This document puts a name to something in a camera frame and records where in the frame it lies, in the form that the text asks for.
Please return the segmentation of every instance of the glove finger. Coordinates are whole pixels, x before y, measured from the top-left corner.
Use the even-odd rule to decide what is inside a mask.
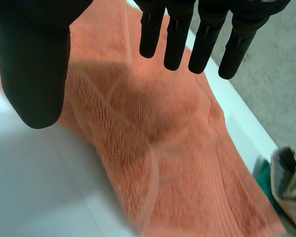
[[[32,22],[10,5],[0,5],[0,75],[3,90],[32,128],[60,116],[70,54],[69,28]]]
[[[233,16],[232,32],[218,70],[221,78],[231,79],[235,76],[257,30],[268,19],[269,17],[257,20],[245,20],[236,15]]]
[[[224,20],[225,16],[220,22],[214,25],[201,21],[188,64],[188,69],[191,72],[200,74],[204,71],[224,24]]]
[[[164,66],[175,71],[179,68],[183,56],[189,26],[193,16],[194,0],[177,3],[170,1],[166,4],[170,15],[168,25],[167,46],[164,55]]]
[[[139,52],[145,58],[151,58],[156,51],[164,12],[165,6],[156,12],[143,13]]]

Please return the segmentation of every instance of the towel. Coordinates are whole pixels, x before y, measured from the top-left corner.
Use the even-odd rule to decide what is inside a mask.
[[[204,74],[139,54],[141,13],[96,0],[71,25],[58,121],[94,145],[129,222],[146,237],[269,237],[284,232],[225,126]]]

